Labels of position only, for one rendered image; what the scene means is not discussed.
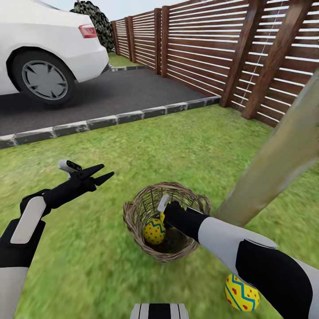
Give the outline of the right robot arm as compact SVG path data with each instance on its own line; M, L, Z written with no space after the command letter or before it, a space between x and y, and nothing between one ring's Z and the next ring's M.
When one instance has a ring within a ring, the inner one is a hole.
M194 238L243 283L258 289L284 319L319 319L319 270L271 239L160 198L163 226Z

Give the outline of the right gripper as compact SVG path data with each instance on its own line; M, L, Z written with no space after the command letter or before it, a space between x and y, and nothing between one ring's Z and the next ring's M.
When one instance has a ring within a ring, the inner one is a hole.
M174 228L173 226L171 226L169 223L166 222L166 217L164 218L163 226L167 228L168 230L170 230L170 228Z

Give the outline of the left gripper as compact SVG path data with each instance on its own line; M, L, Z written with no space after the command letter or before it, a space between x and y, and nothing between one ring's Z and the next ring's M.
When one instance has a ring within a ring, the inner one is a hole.
M71 179L57 186L57 194L63 201L70 202L88 191L97 190L96 186L100 186L114 175L114 172L110 172L98 178L90 177L103 167L104 164L99 164L71 173Z

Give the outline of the wicker basket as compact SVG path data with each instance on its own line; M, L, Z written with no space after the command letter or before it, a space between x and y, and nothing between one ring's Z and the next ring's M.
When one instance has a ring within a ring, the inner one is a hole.
M152 204L151 207L148 206L148 202L145 201L144 195L149 193L151 197L158 197L164 192L170 193L170 202L178 202L181 206L185 204L185 200L189 197L190 202L189 207L193 208L196 204L196 209L202 214L208 216L211 215L211 203L206 195L196 195L190 188L187 188L180 183L171 183L161 181L157 184L152 184L143 187L138 194L133 198L132 202L127 201L124 204L124 221L126 222L127 229L133 235L135 243L147 253L150 257L154 258L162 264L174 263L175 261L187 257L191 252L195 251L200 245L194 238L183 235L182 245L178 243L179 233L177 230L169 230L165 228L165 238L161 242L164 246L161 248L159 245L149 244L144 237L144 226L150 220L150 218L160 218L160 211L157 210L157 205ZM176 197L177 192L181 198ZM200 199L206 201L205 210L203 209L203 203ZM170 236L172 234L172 237ZM179 249L179 251L176 251Z

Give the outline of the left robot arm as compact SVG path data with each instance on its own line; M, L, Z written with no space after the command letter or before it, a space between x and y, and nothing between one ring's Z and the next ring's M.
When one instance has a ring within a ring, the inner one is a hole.
M20 294L34 257L45 222L41 220L62 204L97 190L114 172L90 177L104 164L83 169L69 160L59 160L58 169L67 172L68 181L53 189L28 195L20 203L20 218L11 220L0 238L0 319L13 319Z

